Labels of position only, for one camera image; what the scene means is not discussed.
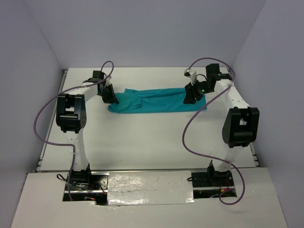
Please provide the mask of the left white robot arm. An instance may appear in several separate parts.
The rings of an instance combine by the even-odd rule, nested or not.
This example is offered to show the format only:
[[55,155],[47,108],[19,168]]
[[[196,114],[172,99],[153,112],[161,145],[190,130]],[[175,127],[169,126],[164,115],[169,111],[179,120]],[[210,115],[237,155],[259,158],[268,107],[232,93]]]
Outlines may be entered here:
[[110,77],[102,71],[83,82],[80,88],[57,97],[56,124],[72,146],[72,164],[68,182],[88,189],[93,184],[89,161],[86,157],[83,130],[87,122],[86,102],[100,96],[105,104],[119,104]]

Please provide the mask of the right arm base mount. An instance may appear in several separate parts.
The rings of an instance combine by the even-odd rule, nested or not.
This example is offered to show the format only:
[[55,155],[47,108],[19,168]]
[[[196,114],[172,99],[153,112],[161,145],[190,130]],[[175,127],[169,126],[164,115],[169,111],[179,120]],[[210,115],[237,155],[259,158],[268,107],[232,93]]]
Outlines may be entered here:
[[221,193],[227,190],[231,191],[223,194],[222,197],[236,197],[231,171],[216,171],[213,161],[209,163],[205,171],[192,172],[187,181],[192,183],[195,199],[218,198]]

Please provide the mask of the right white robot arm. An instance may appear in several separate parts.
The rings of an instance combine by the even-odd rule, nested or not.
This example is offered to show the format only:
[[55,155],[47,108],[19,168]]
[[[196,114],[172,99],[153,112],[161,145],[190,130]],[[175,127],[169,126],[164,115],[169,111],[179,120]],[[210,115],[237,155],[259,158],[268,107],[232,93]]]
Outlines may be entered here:
[[213,158],[207,168],[207,182],[217,186],[228,176],[231,164],[243,148],[256,140],[260,112],[244,101],[232,82],[232,76],[222,73],[219,64],[206,66],[204,81],[197,79],[198,74],[193,69],[186,69],[184,75],[190,78],[185,86],[184,104],[193,105],[204,95],[214,92],[220,96],[228,111],[221,133],[225,143],[223,153],[219,159]]

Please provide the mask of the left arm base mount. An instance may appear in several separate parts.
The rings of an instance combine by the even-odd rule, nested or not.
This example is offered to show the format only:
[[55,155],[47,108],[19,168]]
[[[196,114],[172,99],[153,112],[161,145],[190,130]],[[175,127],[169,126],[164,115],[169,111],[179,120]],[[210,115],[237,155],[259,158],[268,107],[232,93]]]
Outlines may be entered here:
[[97,205],[107,204],[108,173],[90,170],[73,171],[72,177],[58,173],[56,178],[65,183],[63,201],[92,201]]

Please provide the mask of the teal t shirt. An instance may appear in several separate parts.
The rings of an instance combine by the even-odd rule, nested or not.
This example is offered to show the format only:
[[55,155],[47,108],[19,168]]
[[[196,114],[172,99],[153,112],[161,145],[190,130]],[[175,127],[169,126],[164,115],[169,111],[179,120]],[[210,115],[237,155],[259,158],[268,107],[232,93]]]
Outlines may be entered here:
[[184,104],[185,95],[184,88],[125,89],[123,93],[116,93],[119,103],[109,105],[108,111],[116,114],[194,112],[206,103],[206,98],[202,98],[195,104]]

